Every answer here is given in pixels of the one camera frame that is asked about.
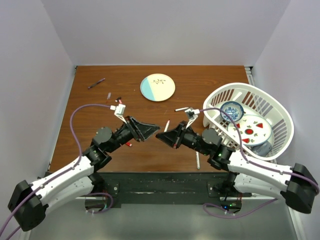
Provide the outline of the white pen red tip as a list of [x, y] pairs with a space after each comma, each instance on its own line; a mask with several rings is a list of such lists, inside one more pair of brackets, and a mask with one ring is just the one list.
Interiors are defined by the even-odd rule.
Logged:
[[165, 128], [164, 128], [164, 132], [167, 132], [170, 126], [170, 119], [166, 122]]

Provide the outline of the white pen green tip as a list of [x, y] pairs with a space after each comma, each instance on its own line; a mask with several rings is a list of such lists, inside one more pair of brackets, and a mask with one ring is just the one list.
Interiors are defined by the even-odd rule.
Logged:
[[197, 170], [200, 170], [201, 165], [200, 165], [200, 154], [199, 154], [199, 152], [196, 151], [195, 156], [196, 156], [196, 168], [197, 168]]

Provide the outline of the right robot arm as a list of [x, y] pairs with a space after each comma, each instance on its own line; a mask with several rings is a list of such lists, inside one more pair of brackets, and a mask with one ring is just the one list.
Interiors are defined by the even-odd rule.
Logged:
[[309, 214], [320, 192], [315, 178], [303, 164], [280, 165], [247, 156], [224, 145], [212, 128], [198, 134], [182, 121], [176, 128], [156, 134], [156, 138], [174, 149], [186, 146], [207, 156], [213, 168], [229, 172], [222, 189], [230, 197], [252, 193], [283, 199], [290, 208]]

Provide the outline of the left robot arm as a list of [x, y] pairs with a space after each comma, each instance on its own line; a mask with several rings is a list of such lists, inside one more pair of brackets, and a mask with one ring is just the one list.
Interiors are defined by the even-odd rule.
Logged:
[[80, 156], [60, 170], [32, 183], [19, 182], [11, 195], [8, 209], [19, 228], [30, 231], [37, 227], [54, 209], [85, 195], [99, 196], [104, 190], [103, 179], [97, 174], [111, 161], [110, 153], [130, 140], [144, 142], [160, 127], [142, 123], [132, 116], [124, 118], [116, 131], [109, 127], [98, 129], [90, 146]]

